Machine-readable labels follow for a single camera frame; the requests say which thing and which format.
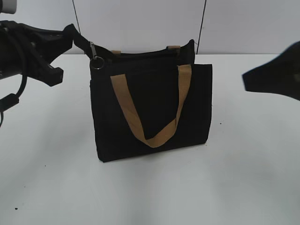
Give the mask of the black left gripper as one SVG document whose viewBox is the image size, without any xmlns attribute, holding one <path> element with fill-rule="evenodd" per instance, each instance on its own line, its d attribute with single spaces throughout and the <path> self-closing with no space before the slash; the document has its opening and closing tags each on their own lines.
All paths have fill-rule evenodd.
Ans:
<svg viewBox="0 0 300 225">
<path fill-rule="evenodd" d="M 0 22 L 0 77 L 23 75 L 52 87 L 62 83 L 63 69 L 50 64 L 73 46 L 77 29 L 45 30 L 24 23 Z"/>
</svg>

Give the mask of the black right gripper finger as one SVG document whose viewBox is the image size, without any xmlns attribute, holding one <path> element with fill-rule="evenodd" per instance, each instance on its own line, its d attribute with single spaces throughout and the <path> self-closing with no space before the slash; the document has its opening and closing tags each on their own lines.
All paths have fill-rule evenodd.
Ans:
<svg viewBox="0 0 300 225">
<path fill-rule="evenodd" d="M 300 43 L 296 42 L 273 60 L 242 75 L 248 92 L 271 93 L 300 99 Z"/>
</svg>

